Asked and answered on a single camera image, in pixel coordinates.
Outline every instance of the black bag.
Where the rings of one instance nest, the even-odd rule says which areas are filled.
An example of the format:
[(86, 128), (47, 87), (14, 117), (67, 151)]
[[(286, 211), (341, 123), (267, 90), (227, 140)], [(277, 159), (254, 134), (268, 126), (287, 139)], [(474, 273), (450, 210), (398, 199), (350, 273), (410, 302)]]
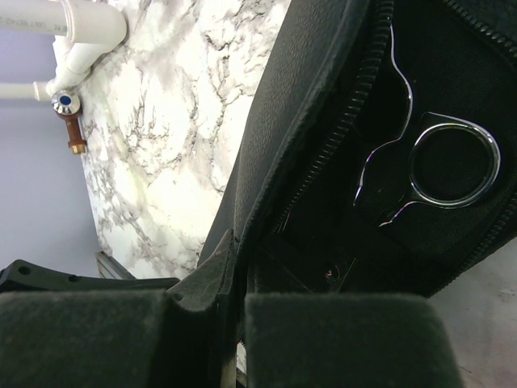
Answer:
[(234, 229), (255, 292), (430, 296), (485, 259), (517, 231), (516, 42), (515, 2), (292, 0), (200, 264)]

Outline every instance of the black zipper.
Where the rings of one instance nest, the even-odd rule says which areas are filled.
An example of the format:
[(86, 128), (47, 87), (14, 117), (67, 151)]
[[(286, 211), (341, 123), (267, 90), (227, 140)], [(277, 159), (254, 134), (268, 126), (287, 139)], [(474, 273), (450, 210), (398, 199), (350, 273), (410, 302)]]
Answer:
[[(487, 43), (491, 44), (497, 51), (506, 58), (510, 64), (517, 68), (517, 44), (507, 36), (496, 32), (491, 26), (477, 20), (454, 0), (440, 0), (454, 15), (465, 23), (476, 34), (482, 37)], [(427, 294), (428, 297), (438, 293), (450, 285), (459, 275), (481, 261), (483, 255), (494, 245), (494, 240), (501, 234), (506, 224), (517, 213), (517, 192), (514, 192), (506, 203), (502, 212), (498, 215), (495, 222), (485, 234), (481, 242), (467, 256), (463, 263), (443, 282), (436, 285)]]
[(343, 142), (344, 137), (353, 128), (355, 119), (359, 115), (379, 72), (389, 41), (391, 21), (393, 19), (393, 5), (394, 0), (376, 0), (372, 9), (372, 21), (367, 43), (363, 51), (363, 59), (360, 62), (358, 74), (348, 95), (346, 107), (339, 114), (334, 125), (331, 126), (331, 130), (326, 135), (316, 156), (313, 157), (307, 167), (284, 210), (275, 219), (270, 234), (277, 233), (282, 224), (287, 221), (292, 208), (298, 203), (314, 180), (322, 173)]

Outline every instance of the marble surface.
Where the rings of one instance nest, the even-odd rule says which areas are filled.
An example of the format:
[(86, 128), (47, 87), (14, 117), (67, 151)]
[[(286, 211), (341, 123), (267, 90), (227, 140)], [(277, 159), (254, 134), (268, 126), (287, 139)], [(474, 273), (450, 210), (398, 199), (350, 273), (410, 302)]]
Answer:
[[(136, 277), (195, 268), (289, 1), (109, 1), (129, 34), (81, 87), (83, 165), (101, 247)], [(517, 386), (516, 252), (431, 299), (468, 388)]]

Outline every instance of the wall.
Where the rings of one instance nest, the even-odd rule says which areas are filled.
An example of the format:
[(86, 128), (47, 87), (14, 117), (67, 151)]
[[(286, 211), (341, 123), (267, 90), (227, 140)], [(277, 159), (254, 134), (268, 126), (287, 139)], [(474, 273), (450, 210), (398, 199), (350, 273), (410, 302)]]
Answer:
[[(0, 82), (53, 78), (52, 36), (0, 30)], [(0, 269), (14, 259), (97, 276), (81, 159), (65, 123), (36, 101), (0, 100)]]

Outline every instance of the copper pipe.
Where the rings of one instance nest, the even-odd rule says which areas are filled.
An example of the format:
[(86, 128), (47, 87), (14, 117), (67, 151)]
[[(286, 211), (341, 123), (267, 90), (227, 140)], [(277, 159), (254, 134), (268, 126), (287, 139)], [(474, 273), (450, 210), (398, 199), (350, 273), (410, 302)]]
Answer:
[(74, 155), (86, 152), (86, 140), (82, 138), (78, 117), (82, 113), (81, 101), (70, 91), (58, 91), (52, 97), (52, 105), (56, 114), (65, 121), (70, 141), (68, 147)]

